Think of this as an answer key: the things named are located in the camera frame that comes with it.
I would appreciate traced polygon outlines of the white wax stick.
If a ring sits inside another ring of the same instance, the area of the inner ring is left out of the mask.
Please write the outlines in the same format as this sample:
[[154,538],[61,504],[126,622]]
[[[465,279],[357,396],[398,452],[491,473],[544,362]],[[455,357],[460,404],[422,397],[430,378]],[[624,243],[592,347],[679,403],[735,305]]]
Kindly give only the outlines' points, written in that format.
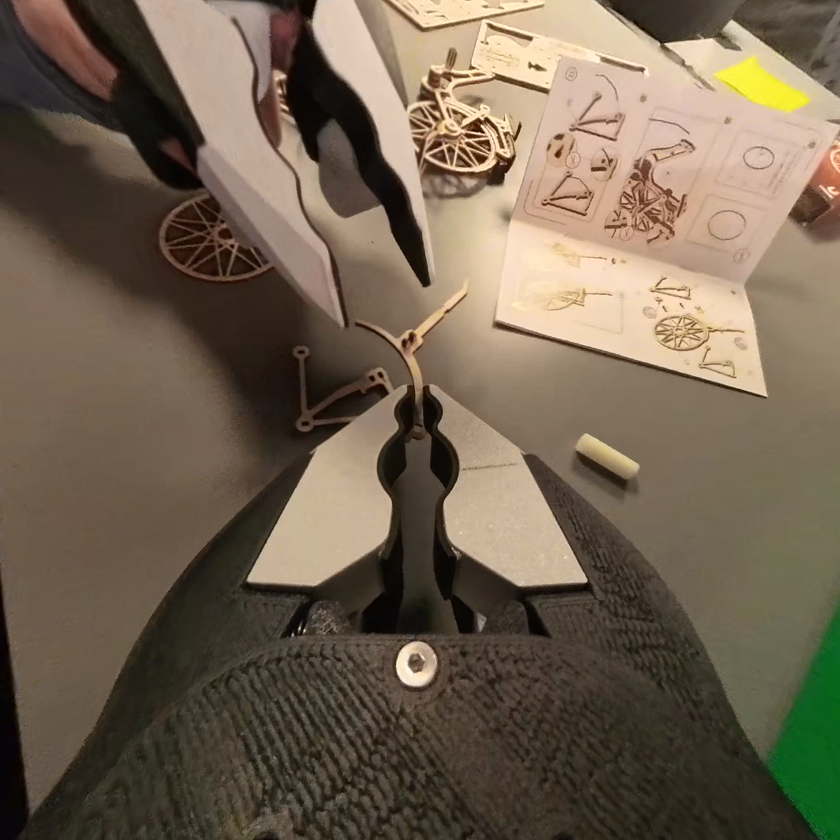
[[639,474],[638,462],[590,434],[583,434],[578,438],[575,453],[585,463],[624,483],[635,480]]

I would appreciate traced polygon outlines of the wooden spoked wheel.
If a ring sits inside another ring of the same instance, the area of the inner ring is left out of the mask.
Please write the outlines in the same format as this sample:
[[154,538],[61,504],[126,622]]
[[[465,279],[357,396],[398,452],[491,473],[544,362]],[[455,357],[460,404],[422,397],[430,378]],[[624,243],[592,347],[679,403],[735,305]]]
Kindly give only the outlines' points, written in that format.
[[257,248],[243,245],[206,191],[186,198],[162,220],[157,237],[163,258],[194,280],[234,283],[271,271]]

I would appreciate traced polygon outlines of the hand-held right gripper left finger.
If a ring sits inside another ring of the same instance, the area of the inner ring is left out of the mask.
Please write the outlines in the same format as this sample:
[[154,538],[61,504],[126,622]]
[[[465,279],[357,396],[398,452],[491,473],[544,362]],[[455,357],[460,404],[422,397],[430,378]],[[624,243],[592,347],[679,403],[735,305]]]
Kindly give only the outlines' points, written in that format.
[[248,573],[247,583],[373,603],[400,530],[394,484],[406,467],[413,399],[402,385],[316,447]]

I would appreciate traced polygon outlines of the wooden parts sheet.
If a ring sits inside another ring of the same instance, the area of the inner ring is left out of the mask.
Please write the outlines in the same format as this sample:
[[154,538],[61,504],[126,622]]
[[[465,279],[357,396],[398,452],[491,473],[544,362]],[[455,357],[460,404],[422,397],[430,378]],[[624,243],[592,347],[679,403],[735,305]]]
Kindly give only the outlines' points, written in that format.
[[423,32],[532,11],[544,1],[386,1]]
[[562,58],[586,60],[649,75],[645,65],[489,19],[479,27],[469,66],[512,85],[547,92]]

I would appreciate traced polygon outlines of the person's left hand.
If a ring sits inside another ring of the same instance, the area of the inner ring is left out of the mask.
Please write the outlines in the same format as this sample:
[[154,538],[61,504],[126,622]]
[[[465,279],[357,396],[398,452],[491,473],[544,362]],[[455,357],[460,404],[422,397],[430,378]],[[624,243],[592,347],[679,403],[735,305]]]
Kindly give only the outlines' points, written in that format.
[[18,22],[35,45],[85,92],[110,102],[118,69],[80,25],[65,1],[13,1]]

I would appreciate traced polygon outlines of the paper instruction booklet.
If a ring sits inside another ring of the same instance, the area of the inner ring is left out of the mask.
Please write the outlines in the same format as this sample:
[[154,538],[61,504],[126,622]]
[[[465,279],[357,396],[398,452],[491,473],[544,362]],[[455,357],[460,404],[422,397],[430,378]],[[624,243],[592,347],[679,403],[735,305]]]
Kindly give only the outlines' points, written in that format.
[[561,58],[496,322],[767,396],[746,283],[837,134],[737,94]]

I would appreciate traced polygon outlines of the triangular wooden frame part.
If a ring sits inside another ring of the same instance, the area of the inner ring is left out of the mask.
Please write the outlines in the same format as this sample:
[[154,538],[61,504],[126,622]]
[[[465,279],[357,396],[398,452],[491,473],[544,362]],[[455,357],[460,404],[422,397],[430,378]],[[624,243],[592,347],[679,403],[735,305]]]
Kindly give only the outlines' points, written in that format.
[[310,404],[308,392],[308,358],[310,349],[307,345],[299,344],[292,349],[292,357],[297,362],[300,413],[296,420],[296,429],[302,434],[308,434],[317,427],[338,426],[350,424],[358,415],[331,415],[330,411],[352,396],[365,396],[379,389],[385,394],[394,391],[392,380],[385,368],[378,366],[369,369],[356,380],[342,385],[321,399],[320,402]]

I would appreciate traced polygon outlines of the green panel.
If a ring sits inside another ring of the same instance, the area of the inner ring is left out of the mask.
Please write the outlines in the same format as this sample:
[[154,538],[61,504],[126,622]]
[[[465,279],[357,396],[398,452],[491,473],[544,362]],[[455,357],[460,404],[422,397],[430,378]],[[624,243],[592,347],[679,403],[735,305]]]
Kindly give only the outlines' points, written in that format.
[[822,839],[839,838],[839,610],[770,751],[770,771]]

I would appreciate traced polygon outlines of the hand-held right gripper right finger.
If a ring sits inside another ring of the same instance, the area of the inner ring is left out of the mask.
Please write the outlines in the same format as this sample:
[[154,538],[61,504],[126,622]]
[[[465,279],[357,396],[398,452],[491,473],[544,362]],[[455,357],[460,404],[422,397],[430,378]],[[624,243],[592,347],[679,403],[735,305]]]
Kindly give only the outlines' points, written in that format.
[[456,618],[584,590],[587,576],[520,447],[435,385],[424,387],[423,420],[443,488],[434,572]]

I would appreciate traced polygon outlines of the yellow sticky note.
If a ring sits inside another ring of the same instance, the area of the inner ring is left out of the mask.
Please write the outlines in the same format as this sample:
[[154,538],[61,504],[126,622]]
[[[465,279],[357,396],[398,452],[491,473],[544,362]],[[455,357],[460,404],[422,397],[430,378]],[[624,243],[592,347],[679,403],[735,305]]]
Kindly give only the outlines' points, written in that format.
[[750,102],[775,111],[790,113],[803,109],[811,98],[764,69],[752,56],[718,70],[714,78]]

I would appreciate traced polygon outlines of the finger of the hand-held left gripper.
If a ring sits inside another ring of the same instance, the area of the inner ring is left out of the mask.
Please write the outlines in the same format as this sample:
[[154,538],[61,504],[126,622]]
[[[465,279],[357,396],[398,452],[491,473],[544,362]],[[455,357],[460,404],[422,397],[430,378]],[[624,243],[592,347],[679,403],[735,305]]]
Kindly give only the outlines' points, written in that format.
[[429,287],[432,241],[388,25],[370,2],[293,7],[301,22],[287,69],[287,104],[318,166],[321,193],[341,218],[380,207],[393,242]]
[[225,221],[304,298],[349,324],[333,254],[312,225],[301,185],[261,122],[259,60],[239,21],[201,1],[138,2],[202,136],[196,169]]

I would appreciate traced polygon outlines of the dark grey container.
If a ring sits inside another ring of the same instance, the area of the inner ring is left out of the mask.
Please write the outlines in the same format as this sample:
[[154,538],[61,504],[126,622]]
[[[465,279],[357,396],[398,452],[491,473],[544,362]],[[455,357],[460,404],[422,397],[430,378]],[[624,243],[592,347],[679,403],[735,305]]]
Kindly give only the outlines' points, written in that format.
[[743,1],[607,1],[605,5],[659,43],[718,36]]

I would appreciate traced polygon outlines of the curved wooden arc part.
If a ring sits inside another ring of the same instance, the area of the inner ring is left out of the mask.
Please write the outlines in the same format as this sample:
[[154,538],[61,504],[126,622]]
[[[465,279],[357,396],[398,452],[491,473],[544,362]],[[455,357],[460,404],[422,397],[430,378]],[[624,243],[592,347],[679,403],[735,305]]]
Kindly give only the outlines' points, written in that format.
[[411,381],[414,401],[413,426],[410,433],[410,437],[411,439],[415,440],[423,439],[426,436],[426,430],[423,424],[424,380],[421,368],[416,359],[416,353],[419,350],[417,350],[415,353],[405,352],[401,347],[400,341],[403,334],[399,337],[396,337],[390,332],[384,330],[383,328],[380,328],[370,322],[362,320],[355,320],[353,325],[357,328],[372,333],[373,335],[385,341],[390,347],[394,349],[394,351],[400,357],[401,361],[404,363]]

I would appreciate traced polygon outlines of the wooden bicycle model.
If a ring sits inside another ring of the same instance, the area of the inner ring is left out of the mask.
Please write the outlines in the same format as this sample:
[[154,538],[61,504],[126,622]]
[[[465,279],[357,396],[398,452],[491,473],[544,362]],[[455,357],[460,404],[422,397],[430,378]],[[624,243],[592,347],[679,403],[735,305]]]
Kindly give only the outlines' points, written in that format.
[[460,88],[495,79],[478,69],[458,69],[457,50],[431,65],[417,100],[406,109],[420,173],[502,183],[516,160],[522,123],[509,113],[493,115],[485,103],[459,99]]

